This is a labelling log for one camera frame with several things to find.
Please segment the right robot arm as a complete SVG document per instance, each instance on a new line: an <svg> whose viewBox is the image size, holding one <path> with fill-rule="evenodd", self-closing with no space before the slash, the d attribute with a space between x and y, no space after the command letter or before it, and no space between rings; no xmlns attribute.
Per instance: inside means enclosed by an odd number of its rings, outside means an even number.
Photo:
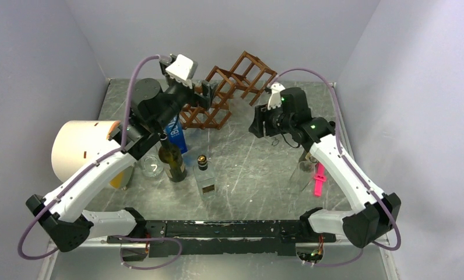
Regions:
<svg viewBox="0 0 464 280"><path fill-rule="evenodd" d="M350 210L311 211L300 225L300 236L308 242L321 233L344 235L352 245L364 248L395 229L401 200L387 194L361 170L336 136L335 128L322 117L313 117L305 91L269 87L267 104L256 106L249 131L257 138L289 134L332 176L346 196Z"/></svg>

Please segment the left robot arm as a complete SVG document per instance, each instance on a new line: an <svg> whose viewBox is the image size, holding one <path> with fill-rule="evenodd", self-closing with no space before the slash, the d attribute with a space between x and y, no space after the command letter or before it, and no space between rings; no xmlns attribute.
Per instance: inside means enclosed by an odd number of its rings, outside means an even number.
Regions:
<svg viewBox="0 0 464 280"><path fill-rule="evenodd" d="M26 206L56 249L74 250L85 240L115 236L137 243L146 235L146 220L133 208L116 212L90 212L88 203L116 175L133 165L160 140L164 128L187 104L210 108L217 86L199 86L168 79L163 90L152 78L131 82L126 115L99 151L61 186L45 196L32 195Z"/></svg>

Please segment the clear square liquor bottle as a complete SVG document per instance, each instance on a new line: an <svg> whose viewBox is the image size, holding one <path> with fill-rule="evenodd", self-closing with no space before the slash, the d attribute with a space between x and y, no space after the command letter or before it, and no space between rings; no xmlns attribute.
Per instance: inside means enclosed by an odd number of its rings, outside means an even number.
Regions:
<svg viewBox="0 0 464 280"><path fill-rule="evenodd" d="M202 198L207 198L217 192L215 170L206 155L199 155L193 167L198 192Z"/></svg>

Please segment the tall clear glass bottle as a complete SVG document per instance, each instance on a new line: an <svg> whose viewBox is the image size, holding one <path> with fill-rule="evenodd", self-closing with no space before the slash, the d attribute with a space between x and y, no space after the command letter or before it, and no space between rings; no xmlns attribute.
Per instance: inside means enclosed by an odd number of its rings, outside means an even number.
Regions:
<svg viewBox="0 0 464 280"><path fill-rule="evenodd" d="M233 97L229 101L229 112L247 132L269 146L276 146L280 141L277 136L282 133L278 118L281 109L269 109L269 100L263 104L250 105L241 97Z"/></svg>

